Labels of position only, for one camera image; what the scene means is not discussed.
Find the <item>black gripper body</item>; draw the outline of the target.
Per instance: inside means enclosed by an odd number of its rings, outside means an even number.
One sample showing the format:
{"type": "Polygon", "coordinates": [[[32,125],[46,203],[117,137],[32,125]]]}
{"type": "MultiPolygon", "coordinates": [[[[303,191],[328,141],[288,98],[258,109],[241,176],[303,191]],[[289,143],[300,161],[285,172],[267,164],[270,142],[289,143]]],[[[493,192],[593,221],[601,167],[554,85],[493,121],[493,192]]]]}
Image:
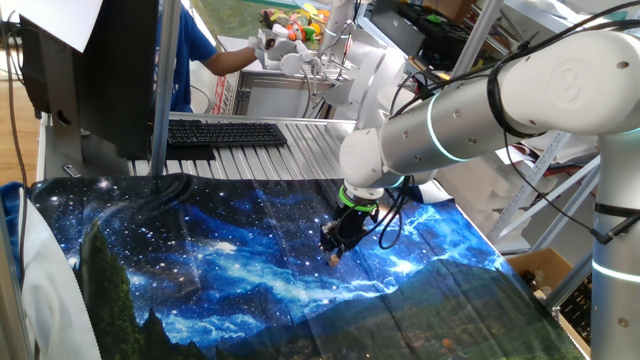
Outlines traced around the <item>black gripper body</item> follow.
{"type": "Polygon", "coordinates": [[[329,223],[335,224],[334,238],[336,246],[345,244],[356,246],[367,232],[364,222],[367,219],[376,221],[376,206],[338,206],[334,219],[329,223]]]}

